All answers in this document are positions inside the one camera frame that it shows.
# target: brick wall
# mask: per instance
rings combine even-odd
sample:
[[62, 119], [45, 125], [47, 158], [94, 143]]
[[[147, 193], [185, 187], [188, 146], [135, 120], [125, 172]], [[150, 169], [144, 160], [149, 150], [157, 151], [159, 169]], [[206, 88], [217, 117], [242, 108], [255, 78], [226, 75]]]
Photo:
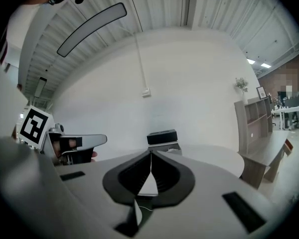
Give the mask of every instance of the brick wall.
[[278, 91], [286, 91], [286, 86], [292, 86], [293, 92], [299, 91], [299, 55], [258, 81], [272, 97], [276, 97]]

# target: floor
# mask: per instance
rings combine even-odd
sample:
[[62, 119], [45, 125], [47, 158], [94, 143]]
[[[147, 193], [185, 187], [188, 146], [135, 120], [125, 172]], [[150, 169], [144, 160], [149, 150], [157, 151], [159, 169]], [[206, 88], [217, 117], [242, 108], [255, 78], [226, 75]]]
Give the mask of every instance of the floor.
[[[279, 117], [273, 122], [273, 130], [279, 130]], [[293, 152], [289, 157], [284, 155], [275, 181], [263, 179], [258, 189], [283, 212], [299, 199], [299, 129], [290, 131], [288, 140], [294, 146]]]

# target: corrugated metal ceiling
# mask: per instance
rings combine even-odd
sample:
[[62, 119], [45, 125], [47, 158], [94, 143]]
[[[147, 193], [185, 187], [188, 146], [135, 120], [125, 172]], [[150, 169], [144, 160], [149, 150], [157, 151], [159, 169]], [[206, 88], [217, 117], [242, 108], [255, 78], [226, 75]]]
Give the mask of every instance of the corrugated metal ceiling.
[[[186, 25], [190, 0], [84, 0], [74, 4], [68, 0], [40, 34], [31, 54], [23, 91], [33, 96], [39, 77], [45, 77], [40, 99], [47, 105], [62, 81], [84, 61], [129, 35], [129, 32]], [[94, 32], [63, 58], [56, 51], [65, 39], [87, 19], [100, 11], [122, 2], [127, 16]], [[256, 60], [257, 76], [299, 54], [299, 29], [278, 0], [201, 0], [197, 8], [197, 27], [227, 32], [246, 57]]]

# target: white ceiling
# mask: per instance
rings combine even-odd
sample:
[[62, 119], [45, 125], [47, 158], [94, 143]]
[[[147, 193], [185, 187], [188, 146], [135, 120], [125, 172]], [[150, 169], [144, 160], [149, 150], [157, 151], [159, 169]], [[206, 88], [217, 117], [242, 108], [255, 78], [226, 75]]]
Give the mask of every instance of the white ceiling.
[[[87, 19], [122, 2], [127, 16], [99, 29], [63, 58], [56, 51]], [[130, 34], [187, 26], [225, 31], [261, 77], [299, 54], [299, 28], [278, 0], [84, 0], [44, 5], [36, 14], [22, 48], [19, 83], [33, 96], [38, 79], [47, 79], [38, 106], [45, 107], [62, 81], [83, 62]], [[270, 69], [261, 67], [267, 63]]]

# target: ceiling light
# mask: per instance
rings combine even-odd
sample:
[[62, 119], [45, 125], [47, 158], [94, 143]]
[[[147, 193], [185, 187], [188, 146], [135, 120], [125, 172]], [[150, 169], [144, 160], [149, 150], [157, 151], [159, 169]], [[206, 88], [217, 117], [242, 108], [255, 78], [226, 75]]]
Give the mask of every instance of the ceiling light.
[[47, 81], [47, 79], [45, 79], [43, 77], [40, 77], [38, 86], [36, 86], [34, 97], [36, 97], [36, 98], [40, 97], [41, 92], [42, 92], [42, 90], [43, 90], [43, 88], [44, 88], [44, 86], [46, 84], [46, 81]]
[[271, 67], [270, 65], [267, 65], [265, 63], [263, 63], [261, 66], [266, 67], [266, 68], [270, 68]]
[[99, 12], [77, 28], [60, 46], [57, 53], [66, 57], [81, 41], [99, 28], [127, 15], [124, 4], [117, 3]]
[[249, 62], [249, 64], [253, 64], [253, 63], [255, 63], [255, 61], [254, 60], [251, 60], [251, 59], [247, 59], [248, 60], [248, 62]]

